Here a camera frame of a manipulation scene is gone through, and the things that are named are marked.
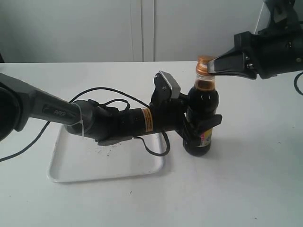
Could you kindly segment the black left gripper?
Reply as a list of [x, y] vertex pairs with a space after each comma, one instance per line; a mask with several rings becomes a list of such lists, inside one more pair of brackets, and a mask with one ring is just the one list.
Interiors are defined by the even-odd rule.
[[196, 123], [188, 122], [184, 115], [189, 101], [188, 95], [180, 93], [177, 99], [170, 98], [171, 89], [160, 73], [155, 75], [153, 82], [155, 90], [150, 102], [153, 132], [175, 131], [186, 142], [200, 142], [203, 133], [221, 124], [221, 114]]

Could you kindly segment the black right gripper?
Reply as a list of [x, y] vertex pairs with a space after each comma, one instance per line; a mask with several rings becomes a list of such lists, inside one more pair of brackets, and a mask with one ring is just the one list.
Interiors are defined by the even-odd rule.
[[207, 72], [213, 76], [246, 79], [256, 79], [259, 74], [262, 79], [268, 79], [303, 69], [302, 30], [291, 31], [286, 38], [270, 46], [267, 52], [258, 51], [257, 38], [249, 31], [234, 35], [235, 49], [210, 60]]

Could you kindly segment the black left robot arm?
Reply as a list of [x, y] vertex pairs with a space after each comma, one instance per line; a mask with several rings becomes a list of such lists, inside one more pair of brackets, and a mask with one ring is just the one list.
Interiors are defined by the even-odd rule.
[[201, 133], [219, 125], [219, 114], [190, 124], [185, 118], [187, 101], [169, 99], [160, 106], [118, 110], [93, 100], [66, 102], [26, 82], [0, 76], [0, 137], [23, 130], [29, 118], [62, 124], [73, 135], [94, 139], [107, 146], [135, 137], [176, 131], [184, 140], [198, 144]]

